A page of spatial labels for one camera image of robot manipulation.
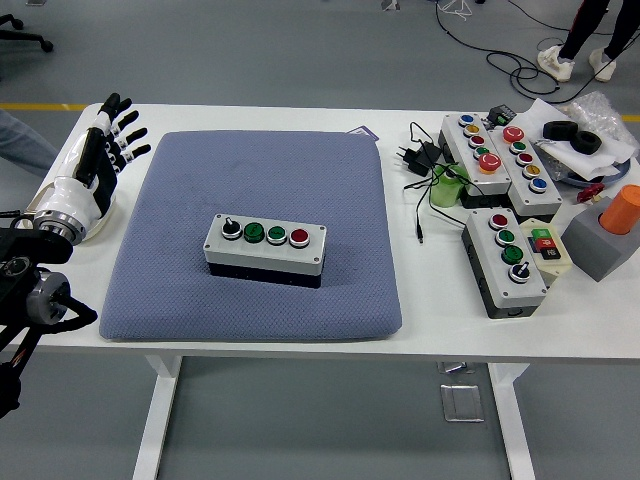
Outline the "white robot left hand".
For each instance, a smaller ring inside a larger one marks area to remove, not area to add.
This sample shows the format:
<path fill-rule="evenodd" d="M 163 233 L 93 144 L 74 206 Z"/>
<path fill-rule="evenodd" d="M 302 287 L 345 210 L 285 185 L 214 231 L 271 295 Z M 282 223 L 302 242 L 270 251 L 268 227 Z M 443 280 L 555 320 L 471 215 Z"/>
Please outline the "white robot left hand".
<path fill-rule="evenodd" d="M 131 99 L 117 93 L 108 97 L 67 152 L 53 182 L 38 196 L 36 229 L 57 233 L 74 245 L 95 233 L 111 209 L 117 176 L 151 151 L 148 144 L 132 146 L 146 136 L 146 128 L 125 132 L 138 117 Z"/>

